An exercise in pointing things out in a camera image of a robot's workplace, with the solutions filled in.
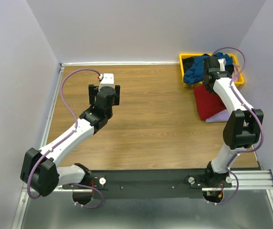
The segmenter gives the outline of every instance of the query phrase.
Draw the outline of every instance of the gray wall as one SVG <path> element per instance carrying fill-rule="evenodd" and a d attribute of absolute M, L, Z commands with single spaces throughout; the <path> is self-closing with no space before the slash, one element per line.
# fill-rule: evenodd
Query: gray wall
<path fill-rule="evenodd" d="M 266 1 L 240 49 L 247 57 L 241 93 L 264 111 L 265 140 L 257 156 L 260 164 L 273 172 L 273 0 Z"/>
<path fill-rule="evenodd" d="M 239 46 L 265 0 L 27 0 L 61 62 L 178 61 Z"/>
<path fill-rule="evenodd" d="M 59 64 L 25 0 L 0 1 L 0 229 L 11 228 L 26 150 L 38 147 Z"/>

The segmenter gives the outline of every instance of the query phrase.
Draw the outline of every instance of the blue towel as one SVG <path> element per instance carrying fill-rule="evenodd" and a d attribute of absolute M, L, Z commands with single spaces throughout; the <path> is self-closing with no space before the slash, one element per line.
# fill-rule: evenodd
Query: blue towel
<path fill-rule="evenodd" d="M 224 58 L 226 60 L 226 65 L 233 64 L 232 57 L 229 57 L 228 54 L 223 54 L 218 52 L 214 54 L 214 56 L 218 57 L 218 59 Z M 194 83 L 198 83 L 203 80 L 204 71 L 203 71 L 203 60 L 208 58 L 209 56 L 195 56 L 194 57 L 194 64 L 188 69 L 183 77 L 183 82 L 187 83 L 191 86 Z"/>

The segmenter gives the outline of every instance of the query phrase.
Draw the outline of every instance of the red cloth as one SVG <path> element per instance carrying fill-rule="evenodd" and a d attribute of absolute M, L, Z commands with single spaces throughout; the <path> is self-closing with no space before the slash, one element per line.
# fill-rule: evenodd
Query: red cloth
<path fill-rule="evenodd" d="M 210 94 L 204 85 L 194 88 L 196 106 L 202 121 L 226 109 L 221 98 L 217 94 Z"/>

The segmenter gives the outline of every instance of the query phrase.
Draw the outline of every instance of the yellow bin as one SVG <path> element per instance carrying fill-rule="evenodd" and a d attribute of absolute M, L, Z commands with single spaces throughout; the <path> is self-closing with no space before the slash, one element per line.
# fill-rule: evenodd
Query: yellow bin
<path fill-rule="evenodd" d="M 200 53 L 182 53 L 179 55 L 179 61 L 180 61 L 180 67 L 181 67 L 181 73 L 182 73 L 182 82 L 183 82 L 183 77 L 184 77 L 184 70 L 183 70 L 183 63 L 182 63 L 182 59 L 186 59 L 186 58 L 189 58 L 191 56 L 202 56 L 203 54 L 200 54 Z M 236 64 L 239 64 L 238 63 L 238 60 L 236 58 L 236 56 L 234 54 L 228 54 L 229 56 L 231 56 L 233 58 L 233 63 L 236 63 Z M 236 82 L 234 82 L 236 87 L 240 86 L 240 85 L 243 85 L 245 83 L 245 80 L 243 78 L 243 75 L 242 73 L 239 75 L 239 78 Z M 202 85 L 202 82 L 199 82 L 199 83 L 195 83 L 193 84 L 191 87 L 197 87 L 197 86 L 200 86 Z M 188 87 L 187 83 L 184 83 L 183 82 L 183 86 L 184 87 Z"/>

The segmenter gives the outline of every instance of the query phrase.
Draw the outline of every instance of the wood grain surface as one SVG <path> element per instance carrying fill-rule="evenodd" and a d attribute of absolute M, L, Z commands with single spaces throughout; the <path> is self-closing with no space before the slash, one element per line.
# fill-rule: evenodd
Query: wood grain surface
<path fill-rule="evenodd" d="M 184 88 L 179 65 L 92 66 L 113 73 L 121 85 L 120 105 L 93 137 L 81 143 L 62 166 L 81 163 L 89 169 L 203 168 L 219 152 L 225 123 L 200 120 L 193 90 Z M 63 78 L 78 66 L 65 67 Z M 97 75 L 82 71 L 67 80 L 64 97 L 77 116 L 89 107 L 88 84 Z M 57 98 L 48 143 L 74 123 Z M 234 167 L 257 167 L 254 153 Z"/>

